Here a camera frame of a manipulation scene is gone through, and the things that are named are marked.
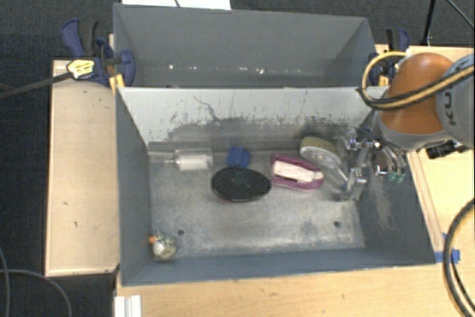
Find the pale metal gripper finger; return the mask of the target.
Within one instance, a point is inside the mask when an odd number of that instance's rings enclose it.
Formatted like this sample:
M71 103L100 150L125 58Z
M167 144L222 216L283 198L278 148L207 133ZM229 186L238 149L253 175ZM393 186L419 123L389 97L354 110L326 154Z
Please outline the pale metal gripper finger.
M348 175L344 170L344 165L340 162L330 170L330 178L334 187L338 190L338 196L341 199L350 199L351 194L348 189Z
M351 200L359 200L361 194L367 185L368 175L361 168L353 168L350 170L350 176L347 184L347 191Z

